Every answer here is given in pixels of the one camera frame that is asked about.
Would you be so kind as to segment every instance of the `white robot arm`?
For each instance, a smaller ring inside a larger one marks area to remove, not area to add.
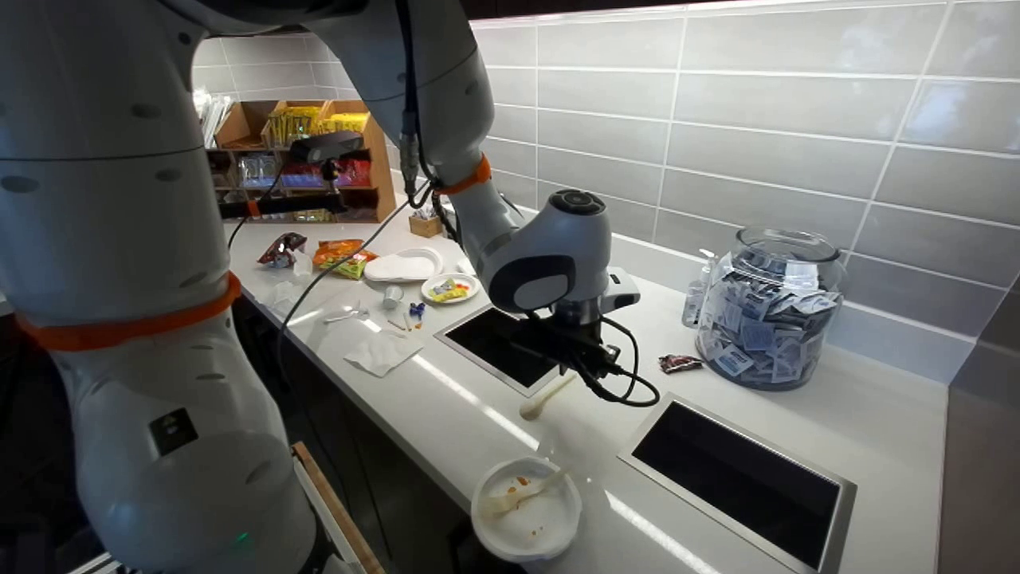
[[[315,546],[283,419],[229,324],[238,284],[188,103],[201,37],[275,24],[325,37],[409,172],[419,148],[496,305],[593,332],[624,303],[595,197],[511,222],[455,0],[0,0],[0,290],[61,367],[89,523],[140,569],[280,574]]]

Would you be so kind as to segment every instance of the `kitchen counter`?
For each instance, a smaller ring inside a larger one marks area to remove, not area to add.
[[[305,233],[310,252],[300,254],[293,270],[263,269],[255,258],[283,228]],[[310,254],[315,243],[368,233],[374,233],[368,222],[252,222],[233,244],[233,270],[255,305],[280,317],[311,281]],[[374,252],[409,244],[429,244],[450,264],[462,258],[455,243],[419,240],[403,219],[378,236]],[[637,287],[644,299],[616,313],[616,317],[637,336],[642,373],[661,385],[663,401],[688,401],[801,463],[857,483],[842,557],[844,574],[938,569],[948,385],[832,344],[825,344],[815,376],[796,391],[741,390],[712,370],[663,376],[657,357],[691,353],[696,344],[696,332],[678,322],[687,296],[642,276]],[[343,361],[343,350],[388,329],[378,299],[383,294],[359,281],[328,276],[293,315],[289,337],[462,508],[496,463],[537,450],[583,478],[581,540],[549,569],[786,569],[759,546],[624,463],[654,410],[605,405],[587,385],[570,382],[544,405],[540,419],[524,419],[515,410],[526,394],[443,337],[429,337],[419,357],[386,378],[358,370]],[[438,336],[484,305],[484,294],[462,305],[429,305],[425,332]]]

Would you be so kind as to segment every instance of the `glass jar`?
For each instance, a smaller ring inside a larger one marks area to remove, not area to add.
[[[741,228],[735,240],[741,248],[696,281],[687,324],[697,324],[697,353],[719,376],[796,390],[818,362],[823,332],[838,309],[842,252],[795,228]]]

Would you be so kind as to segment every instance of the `white bowl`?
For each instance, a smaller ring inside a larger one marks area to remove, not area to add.
[[[570,548],[581,525],[581,494],[570,474],[559,474],[559,466],[544,458],[514,458],[489,472],[473,497],[473,525],[477,542],[505,560],[549,560]],[[511,488],[529,488],[537,478],[554,478],[540,497],[529,497],[515,510],[495,517],[495,502]]]

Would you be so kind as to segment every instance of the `white plate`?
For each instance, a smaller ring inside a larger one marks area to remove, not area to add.
[[[455,299],[441,299],[441,296],[438,296],[438,287],[443,287],[447,281],[467,284],[468,290],[467,290],[462,296],[455,296]],[[422,296],[425,296],[428,303],[435,303],[435,305],[460,305],[460,303],[467,303],[467,299],[476,299],[477,290],[481,290],[481,284],[477,284],[476,276],[467,276],[467,275],[455,275],[455,276],[429,276],[429,281],[422,284]]]
[[[365,269],[365,276],[375,284],[386,284],[386,281],[411,284],[411,281],[435,276],[441,269],[443,269],[441,252],[409,248],[409,252],[378,254]]]
[[[570,548],[581,528],[581,494],[570,474],[553,483],[544,494],[519,502],[505,517],[490,517],[490,502],[496,502],[511,483],[519,488],[526,478],[549,478],[559,467],[544,458],[514,458],[496,466],[473,497],[473,525],[477,542],[505,560],[529,564],[553,560]]]

